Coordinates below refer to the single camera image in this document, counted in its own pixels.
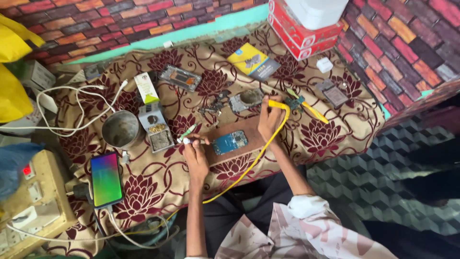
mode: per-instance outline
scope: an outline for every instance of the hand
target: hand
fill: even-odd
[[[271,136],[273,136],[275,131],[281,125],[281,122],[283,122],[284,119],[284,115],[286,114],[286,111],[283,109],[269,107],[268,100],[282,102],[282,97],[279,95],[270,97],[266,95],[262,101],[262,110],[260,111],[260,120],[257,129],[262,135],[265,143],[270,140]]]
[[[184,145],[184,157],[190,172],[190,188],[203,188],[209,173],[209,163],[204,154],[204,148],[200,145],[200,140],[204,140],[206,145],[209,145],[210,142],[207,137],[195,133],[187,135],[186,138],[195,139],[193,143]]]

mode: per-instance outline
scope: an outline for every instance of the white cable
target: white cable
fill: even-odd
[[[48,237],[44,237],[44,236],[40,236],[40,235],[35,235],[35,234],[32,234],[32,233],[29,233],[27,231],[24,231],[24,230],[20,230],[18,228],[15,228],[9,224],[6,224],[6,226],[16,232],[19,232],[19,233],[23,233],[23,234],[26,234],[26,235],[29,235],[31,237],[35,237],[35,238],[38,238],[38,239],[43,239],[43,240],[47,240],[47,241],[56,241],[56,242],[64,242],[64,243],[68,243],[68,242],[82,242],[82,241],[99,241],[99,240],[106,240],[106,239],[109,239],[111,237],[114,237],[116,235],[118,235],[117,233],[113,234],[113,235],[109,235],[109,236],[106,236],[106,237],[100,237],[100,238],[95,238],[95,239],[57,239],[57,238],[48,238]]]
[[[113,214],[112,206],[108,207],[108,214],[109,214],[110,220],[112,221],[113,226],[118,231],[118,233],[120,233],[122,236],[124,236],[126,238],[126,240],[130,241],[134,245],[136,245],[136,246],[138,246],[140,248],[144,248],[144,249],[157,249],[157,248],[162,246],[163,243],[161,245],[159,245],[159,246],[154,246],[154,247],[148,247],[148,246],[144,246],[144,245],[141,245],[141,244],[137,243],[136,241],[134,241],[133,239],[131,239],[127,235],[125,235],[125,233],[123,233],[123,231],[121,231],[121,229],[118,227],[118,225],[115,222],[115,217],[114,217],[114,214]],[[165,225],[167,227],[168,224],[167,224],[165,218],[163,218],[163,217],[159,217],[159,218],[161,218],[165,222]]]
[[[131,243],[137,245],[137,246],[141,246],[142,248],[146,248],[146,246],[142,246],[140,244],[137,244],[136,242],[132,241],[132,239],[130,239],[129,237],[127,237],[127,235],[125,233],[123,233],[123,231],[120,230],[120,228],[118,228],[118,226],[116,225],[115,223],[115,219],[113,218],[113,211],[112,211],[112,206],[109,207],[109,217],[112,219],[113,221],[113,225],[115,226],[115,228],[117,229],[118,233],[120,233],[122,236],[124,236],[126,239],[128,239],[129,241],[131,241]],[[165,220],[164,217],[161,217],[161,216],[158,216],[158,218],[160,218],[166,225],[166,228],[167,228],[167,237],[166,239],[158,246],[156,247],[148,247],[147,249],[156,249],[156,248],[159,248],[161,247],[164,243],[166,243],[167,241],[169,241],[169,228],[168,228],[168,224],[167,224],[167,221]],[[11,226],[10,224],[6,224],[7,228],[11,229],[11,230],[14,230],[16,232],[19,232],[19,233],[23,233],[23,234],[26,234],[28,236],[31,236],[31,237],[35,237],[35,238],[38,238],[38,239],[43,239],[43,240],[46,240],[46,241],[55,241],[55,242],[64,242],[64,243],[68,243],[68,242],[91,242],[91,241],[101,241],[101,240],[106,240],[106,239],[109,239],[109,238],[112,238],[114,236],[117,236],[118,233],[115,233],[113,235],[108,235],[106,237],[100,237],[100,238],[94,238],[94,239],[57,239],[57,238],[48,238],[48,237],[44,237],[44,236],[40,236],[40,235],[35,235],[35,234],[32,234],[32,233],[29,233],[27,231],[24,231],[24,230],[20,230],[18,228],[15,228],[13,226]],[[176,229],[176,232],[171,235],[171,238],[174,237],[176,234],[178,233],[178,229]]]
[[[77,102],[78,102],[78,106],[80,107],[81,111],[82,111],[82,116],[80,118],[80,121],[78,123],[78,127],[77,128],[74,128],[74,129],[67,129],[67,128],[59,128],[59,127],[50,127],[47,120],[45,119],[45,123],[46,123],[46,127],[38,127],[38,126],[29,126],[29,127],[5,127],[5,126],[0,126],[0,129],[6,129],[6,130],[26,130],[26,129],[49,129],[49,130],[66,130],[66,131],[73,131],[72,133],[70,134],[67,134],[67,135],[62,135],[60,133],[57,133],[55,131],[52,131],[54,134],[56,135],[59,135],[59,136],[63,136],[63,137],[69,137],[69,136],[72,136],[73,134],[75,134],[76,131],[78,130],[82,130],[86,127],[88,127],[91,123],[93,123],[94,121],[96,121],[97,119],[101,118],[104,114],[106,114],[110,109],[112,109],[114,111],[114,108],[113,108],[113,105],[115,104],[115,101],[117,100],[118,98],[118,95],[120,94],[121,90],[128,84],[128,80],[125,80],[123,81],[123,83],[121,83],[121,86],[120,88],[118,89],[118,92],[116,93],[112,103],[109,105],[107,100],[100,94],[96,94],[96,93],[90,93],[90,92],[87,92],[87,91],[83,91],[81,90],[82,88],[89,88],[89,87],[96,87],[96,88],[99,88],[99,89],[103,89],[104,86],[91,86],[91,85],[88,85],[88,86],[84,86],[82,88],[75,88],[75,87],[71,87],[71,86],[58,86],[58,87],[54,87],[54,88],[50,88],[50,89],[46,89],[46,90],[43,90],[41,92],[39,92],[37,94],[37,105],[38,105],[38,109],[40,111],[40,113],[42,114],[42,116],[44,117],[44,114],[43,114],[43,111],[42,109],[40,108],[40,103],[39,103],[39,98],[40,96],[45,93],[45,92],[49,92],[49,91],[52,91],[52,90],[55,90],[55,89],[62,89],[62,88],[69,88],[69,89],[74,89],[74,90],[77,90],[77,92],[75,93],[77,96]],[[84,118],[84,114],[85,114],[85,111],[83,110],[83,107],[81,106],[81,103],[79,101],[79,98],[78,98],[78,93],[79,92],[83,92],[83,93],[86,93],[86,94],[91,94],[91,95],[98,95],[98,96],[101,96],[104,101],[109,105],[109,107],[107,109],[105,109],[101,114],[97,115],[95,118],[93,118],[91,121],[89,121],[87,124],[85,124],[84,126],[80,126],[83,118]]]

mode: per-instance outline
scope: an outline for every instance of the red box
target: red box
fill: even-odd
[[[278,20],[278,23],[298,49],[309,48],[316,43],[329,41],[330,38],[337,37],[344,26],[343,23],[338,22],[325,28],[309,30],[302,26],[284,0],[270,0],[268,8],[269,14]]]
[[[284,43],[286,48],[290,51],[290,53],[295,57],[297,61],[301,61],[316,54],[325,52],[334,47],[337,41],[337,36],[334,36],[332,38],[328,38],[317,44],[314,44],[313,46],[300,49],[292,40],[292,38],[289,37],[288,33],[284,30],[280,22],[272,13],[268,14],[268,22],[270,23],[270,26],[273,28],[278,37],[281,38],[281,41]]]

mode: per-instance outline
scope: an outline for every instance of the floral tablecloth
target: floral tablecloth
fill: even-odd
[[[225,59],[246,42],[281,64],[268,81],[252,80]],[[205,134],[213,129],[212,125],[216,120],[220,121],[217,127],[222,127],[259,114],[257,108],[252,108],[235,115],[229,107],[226,107],[220,117],[210,113],[202,116],[197,110],[213,101],[214,97],[224,89],[228,89],[231,96],[251,88],[261,88],[263,92],[271,95],[287,96],[285,91],[291,88],[304,96],[309,104],[330,121],[330,124],[324,124],[312,119],[312,115],[308,112],[291,114],[281,131],[282,143],[296,163],[304,164],[343,154],[363,152],[384,124],[383,113],[376,101],[346,69],[337,53],[331,50],[322,55],[328,57],[334,64],[332,71],[325,74],[316,67],[317,57],[297,62],[272,28],[264,25],[251,35],[233,38],[221,44],[200,43],[163,50],[159,53],[142,51],[128,53],[125,57],[112,62],[103,75],[90,83],[106,86],[107,89],[95,92],[102,94],[111,102],[125,79],[133,81],[133,76],[142,72],[161,71],[166,64],[202,76],[202,82],[194,93],[181,89],[176,93],[173,86],[161,81],[158,84],[161,104],[165,108],[164,115],[174,134],[174,139],[194,123],[198,123],[195,132]],[[350,100],[339,109],[334,109],[323,94],[314,87],[326,77],[333,81],[345,80],[349,83],[349,87],[342,88],[342,91]],[[82,106],[85,110],[84,124],[107,108],[105,102],[97,96],[86,94],[79,96],[83,100]],[[61,127],[75,127],[81,116],[75,92],[69,90],[60,92],[57,102],[59,112],[56,124]],[[136,101],[136,86],[134,83],[129,83],[122,90],[115,107],[137,114],[140,105]],[[67,187],[78,181],[89,182],[90,158],[93,155],[113,151],[113,148],[102,140],[101,135],[102,124],[110,114],[111,112],[71,137],[60,138],[61,145],[79,167],[75,173],[77,180],[68,183]],[[115,218],[119,226],[126,229],[154,215],[173,212],[186,206],[189,176],[182,152],[183,146],[176,145],[164,152],[152,154],[147,139],[129,151],[131,162],[129,165],[122,165],[125,198],[114,206]],[[213,166],[206,182],[206,193],[212,195],[225,189],[247,169],[256,155],[257,152],[243,155]],[[266,152],[240,184],[270,176],[279,170],[274,156]],[[62,233],[59,238],[100,237],[91,206],[86,201],[76,200],[72,196],[69,201],[79,222]],[[106,211],[97,211],[97,216],[104,230],[113,233]],[[103,245],[103,241],[51,242],[48,250],[66,256],[92,257],[102,249]]]

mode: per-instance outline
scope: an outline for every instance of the brown board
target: brown board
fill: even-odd
[[[204,145],[209,166],[218,165],[225,161],[232,160],[242,155],[249,154],[262,149],[265,146],[265,141],[262,139],[262,136],[257,130],[258,124],[259,116],[256,116],[229,125],[225,125],[221,128],[215,129],[207,133],[206,136],[208,136],[210,142],[213,142],[215,139],[219,137],[233,133],[238,130],[242,130],[247,138],[246,146],[241,147],[239,149],[235,149],[222,155],[217,155],[214,152],[212,145]]]

